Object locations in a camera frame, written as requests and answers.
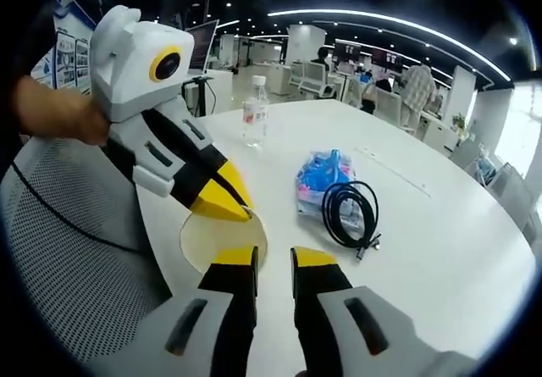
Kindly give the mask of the person's left hand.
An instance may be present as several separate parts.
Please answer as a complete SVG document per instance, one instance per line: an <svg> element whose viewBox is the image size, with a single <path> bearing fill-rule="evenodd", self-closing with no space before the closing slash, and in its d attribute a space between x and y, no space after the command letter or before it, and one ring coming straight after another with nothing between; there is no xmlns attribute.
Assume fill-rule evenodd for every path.
<svg viewBox="0 0 542 377"><path fill-rule="evenodd" d="M61 91L60 95L58 136L103 146L108 140L110 122L94 96L76 90Z"/></svg>

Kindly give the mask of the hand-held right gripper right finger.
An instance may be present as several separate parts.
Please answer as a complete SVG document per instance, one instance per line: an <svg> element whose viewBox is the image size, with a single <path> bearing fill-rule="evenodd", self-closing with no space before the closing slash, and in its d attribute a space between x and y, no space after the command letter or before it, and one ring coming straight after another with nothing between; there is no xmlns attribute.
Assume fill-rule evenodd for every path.
<svg viewBox="0 0 542 377"><path fill-rule="evenodd" d="M475 362L439 352L412 320L366 286L354 287L336 259L292 247L294 323L306 376L468 376Z"/></svg>

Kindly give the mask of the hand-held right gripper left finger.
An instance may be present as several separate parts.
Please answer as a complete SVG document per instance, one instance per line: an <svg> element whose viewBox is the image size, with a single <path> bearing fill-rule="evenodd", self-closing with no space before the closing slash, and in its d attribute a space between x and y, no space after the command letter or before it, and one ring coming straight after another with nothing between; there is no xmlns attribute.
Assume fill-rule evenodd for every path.
<svg viewBox="0 0 542 377"><path fill-rule="evenodd" d="M257 324L256 246L217 253L200 284L138 325L135 339L91 362L94 376L244 376Z"/></svg>

